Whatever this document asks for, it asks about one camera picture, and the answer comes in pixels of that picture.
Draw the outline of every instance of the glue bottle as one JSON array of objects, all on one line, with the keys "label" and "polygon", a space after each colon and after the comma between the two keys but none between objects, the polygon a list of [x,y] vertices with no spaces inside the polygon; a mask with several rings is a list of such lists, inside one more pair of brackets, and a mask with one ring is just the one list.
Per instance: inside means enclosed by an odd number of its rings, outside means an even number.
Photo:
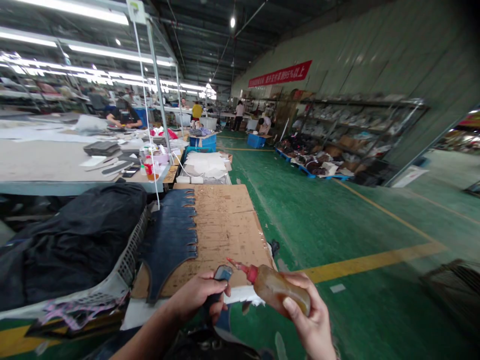
[{"label": "glue bottle", "polygon": [[156,181],[160,175],[158,173],[154,173],[154,162],[152,161],[152,156],[147,155],[145,162],[143,163],[143,166],[145,167],[145,172],[146,172],[146,177],[150,181]]},{"label": "glue bottle", "polygon": [[285,280],[282,275],[267,265],[246,266],[229,257],[226,259],[238,270],[242,270],[246,274],[246,279],[253,284],[256,294],[284,317],[290,319],[283,305],[286,297],[295,301],[305,316],[310,314],[310,295],[305,289]]}]

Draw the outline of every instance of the yellow floor line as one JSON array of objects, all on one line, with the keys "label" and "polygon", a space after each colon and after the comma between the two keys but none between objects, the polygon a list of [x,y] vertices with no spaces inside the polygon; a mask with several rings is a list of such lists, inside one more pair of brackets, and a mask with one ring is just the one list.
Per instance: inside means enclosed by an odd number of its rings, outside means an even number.
[{"label": "yellow floor line", "polygon": [[421,237],[427,239],[429,242],[431,243],[434,243],[434,244],[440,244],[440,242],[438,240],[435,240],[433,237],[431,237],[430,235],[428,235],[427,233],[423,232],[422,230],[420,230],[419,228],[413,226],[412,224],[406,222],[405,220],[403,220],[402,218],[398,217],[397,215],[395,215],[394,213],[388,211],[386,208],[378,205],[376,202],[370,200],[368,197],[365,197],[363,196],[361,193],[359,193],[358,191],[355,191],[354,189],[352,189],[350,186],[348,185],[345,185],[343,182],[341,181],[338,181],[337,179],[333,179],[333,181],[337,182],[338,184],[340,184],[341,186],[343,186],[344,188],[348,189],[350,192],[354,193],[355,195],[357,195],[359,198],[361,198],[362,200],[365,200],[367,203],[369,203],[370,205],[376,207],[377,209],[379,209],[380,211],[384,212],[385,214],[387,214],[388,216],[390,216],[391,218],[397,220],[399,223],[405,225],[407,228],[413,230],[414,232],[416,232],[417,234],[419,234]]},{"label": "yellow floor line", "polygon": [[236,151],[263,151],[263,152],[275,152],[275,150],[262,150],[262,149],[240,149],[232,147],[224,147],[225,150],[236,150]]},{"label": "yellow floor line", "polygon": [[246,140],[246,137],[232,137],[232,136],[216,136],[217,138],[220,139],[237,139],[237,140]]},{"label": "yellow floor line", "polygon": [[303,269],[302,271],[316,284],[347,275],[363,273],[369,270],[423,258],[441,253],[445,250],[447,250],[446,246],[438,242],[429,242],[399,250],[386,251],[374,255],[357,257],[351,260],[311,267]]},{"label": "yellow floor line", "polygon": [[439,208],[442,208],[442,209],[444,209],[444,210],[447,210],[447,211],[449,211],[449,212],[451,212],[451,213],[454,213],[454,214],[458,215],[459,217],[462,217],[462,218],[464,218],[464,219],[470,220],[471,222],[474,222],[475,224],[480,225],[480,221],[477,221],[477,220],[475,220],[475,219],[472,219],[471,217],[468,217],[468,216],[466,216],[466,215],[463,215],[462,213],[459,213],[459,212],[457,212],[457,211],[455,211],[455,210],[452,210],[451,208],[448,208],[448,207],[446,207],[446,206],[443,206],[442,204],[439,204],[438,202],[435,202],[435,201],[433,201],[433,200],[430,200],[429,198],[427,198],[427,197],[425,197],[425,196],[422,196],[422,195],[420,195],[420,194],[417,194],[416,192],[413,192],[413,191],[410,190],[410,189],[406,189],[406,190],[407,190],[409,193],[411,193],[411,194],[413,194],[413,195],[415,195],[415,196],[418,196],[419,198],[422,198],[423,200],[426,200],[426,201],[428,201],[429,203],[432,203],[433,205],[438,206]]}]

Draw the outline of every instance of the plastic squeeze bottle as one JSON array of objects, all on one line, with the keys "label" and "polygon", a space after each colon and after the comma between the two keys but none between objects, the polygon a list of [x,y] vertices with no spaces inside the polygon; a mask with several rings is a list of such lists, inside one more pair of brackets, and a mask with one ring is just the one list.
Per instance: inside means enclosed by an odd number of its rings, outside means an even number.
[{"label": "plastic squeeze bottle", "polygon": [[286,297],[295,301],[305,316],[310,314],[310,295],[305,289],[285,280],[267,265],[246,266],[229,257],[226,259],[238,270],[242,270],[246,274],[246,279],[253,284],[256,294],[284,317],[290,319],[283,305]]}]

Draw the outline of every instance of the stack of paper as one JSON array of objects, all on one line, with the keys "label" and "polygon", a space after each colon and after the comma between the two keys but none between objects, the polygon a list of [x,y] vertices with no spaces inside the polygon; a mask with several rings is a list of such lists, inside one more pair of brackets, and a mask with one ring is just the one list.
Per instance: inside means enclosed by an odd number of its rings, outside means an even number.
[{"label": "stack of paper", "polygon": [[185,171],[191,176],[220,179],[231,170],[230,162],[225,161],[219,152],[190,151],[184,163]]}]

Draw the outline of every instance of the ceiling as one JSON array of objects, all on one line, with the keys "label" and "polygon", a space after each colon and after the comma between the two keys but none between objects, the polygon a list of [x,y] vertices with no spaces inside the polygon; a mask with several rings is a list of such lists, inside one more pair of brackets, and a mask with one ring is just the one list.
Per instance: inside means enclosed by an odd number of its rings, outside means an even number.
[{"label": "ceiling", "polygon": [[[233,76],[273,48],[283,34],[320,16],[336,2],[338,0],[150,1],[158,11],[159,21],[185,77],[200,82],[213,78],[213,84],[231,83]],[[235,14],[235,33],[238,33],[263,3],[234,38],[230,28],[232,14]]]},{"label": "ceiling", "polygon": [[[318,17],[335,6],[338,0],[270,0],[258,11],[245,28],[234,37],[230,19],[235,14],[235,33],[254,15],[264,3],[261,0],[144,0],[146,10],[154,18],[160,32],[166,38],[172,52],[154,36],[155,54],[175,55],[179,63],[180,77],[189,83],[230,86],[233,76],[243,72],[263,52],[274,47],[280,37],[301,24]],[[14,0],[0,2],[0,24],[3,27],[26,32],[81,41],[90,44],[137,51],[132,24],[121,25],[108,21],[57,11]],[[147,29],[137,26],[140,50],[150,54]],[[0,50],[18,52],[24,58],[63,63],[62,51],[32,43],[0,38]],[[99,70],[117,70],[140,73],[138,62],[112,57],[68,53],[74,66]],[[175,68],[159,66],[163,79],[175,78]]]}]

